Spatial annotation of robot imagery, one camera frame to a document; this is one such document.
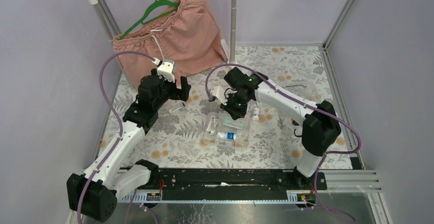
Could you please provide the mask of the small white tube blue tip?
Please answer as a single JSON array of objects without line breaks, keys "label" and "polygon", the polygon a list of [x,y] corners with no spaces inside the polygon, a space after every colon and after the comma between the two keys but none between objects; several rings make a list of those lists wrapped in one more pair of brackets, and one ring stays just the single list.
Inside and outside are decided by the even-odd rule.
[{"label": "small white tube blue tip", "polygon": [[184,109],[186,107],[186,103],[185,102],[181,102],[180,104],[178,104],[176,107],[170,108],[169,109],[169,113],[173,114],[181,109]]}]

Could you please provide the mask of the small white vial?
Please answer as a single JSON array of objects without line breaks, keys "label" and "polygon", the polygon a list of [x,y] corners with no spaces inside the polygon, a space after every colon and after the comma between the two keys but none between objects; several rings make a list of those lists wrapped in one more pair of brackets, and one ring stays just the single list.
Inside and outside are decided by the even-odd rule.
[{"label": "small white vial", "polygon": [[252,120],[257,121],[259,119],[259,116],[260,116],[260,109],[258,107],[256,107],[253,109],[253,112],[252,112]]}]

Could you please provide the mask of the clear compartment organizer tray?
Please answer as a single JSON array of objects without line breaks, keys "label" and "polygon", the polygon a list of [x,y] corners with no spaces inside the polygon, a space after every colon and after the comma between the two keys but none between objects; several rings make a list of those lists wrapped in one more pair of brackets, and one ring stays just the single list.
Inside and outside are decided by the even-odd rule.
[{"label": "clear compartment organizer tray", "polygon": [[205,122],[202,142],[232,149],[245,149],[249,145],[251,117],[233,120],[227,113],[210,113]]}]

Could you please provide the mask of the blue white medicine bottle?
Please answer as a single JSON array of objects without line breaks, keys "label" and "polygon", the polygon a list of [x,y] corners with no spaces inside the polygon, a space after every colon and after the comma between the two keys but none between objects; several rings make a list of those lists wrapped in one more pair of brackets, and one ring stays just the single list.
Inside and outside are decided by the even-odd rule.
[{"label": "blue white medicine bottle", "polygon": [[222,140],[235,140],[236,139],[236,133],[233,132],[219,132],[217,134],[217,137]]}]

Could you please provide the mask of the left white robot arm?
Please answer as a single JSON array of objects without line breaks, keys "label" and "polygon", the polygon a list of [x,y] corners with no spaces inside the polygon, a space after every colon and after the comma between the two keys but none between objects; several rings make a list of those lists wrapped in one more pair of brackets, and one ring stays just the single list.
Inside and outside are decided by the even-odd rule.
[{"label": "left white robot arm", "polygon": [[144,186],[154,188],[159,181],[158,166],[139,160],[127,172],[118,175],[123,160],[142,142],[158,119],[158,110],[168,100],[187,101],[191,85],[185,76],[180,84],[167,80],[153,69],[142,78],[135,101],[118,121],[120,129],[101,155],[81,174],[67,180],[69,207],[78,215],[105,222],[117,203],[127,194]]}]

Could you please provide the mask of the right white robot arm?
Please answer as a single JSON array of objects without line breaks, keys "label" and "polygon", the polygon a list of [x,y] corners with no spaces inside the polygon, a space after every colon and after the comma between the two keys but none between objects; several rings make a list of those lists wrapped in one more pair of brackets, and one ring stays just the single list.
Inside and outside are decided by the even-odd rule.
[{"label": "right white robot arm", "polygon": [[294,174],[294,184],[306,189],[314,182],[314,172],[318,168],[327,149],[341,134],[341,127],[333,105],[328,101],[317,103],[303,99],[278,86],[267,76],[253,72],[244,74],[234,67],[224,77],[233,90],[232,93],[220,86],[209,90],[212,100],[218,99],[221,108],[232,119],[243,118],[247,113],[247,105],[253,100],[264,103],[288,116],[301,127],[301,142],[305,149]]}]

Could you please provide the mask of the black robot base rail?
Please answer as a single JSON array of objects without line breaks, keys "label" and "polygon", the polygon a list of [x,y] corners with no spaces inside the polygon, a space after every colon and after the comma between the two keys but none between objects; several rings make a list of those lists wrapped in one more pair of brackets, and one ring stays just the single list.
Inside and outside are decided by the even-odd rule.
[{"label": "black robot base rail", "polygon": [[164,201],[287,200],[287,191],[327,190],[325,175],[304,177],[282,169],[161,168],[139,190],[161,193]]}]

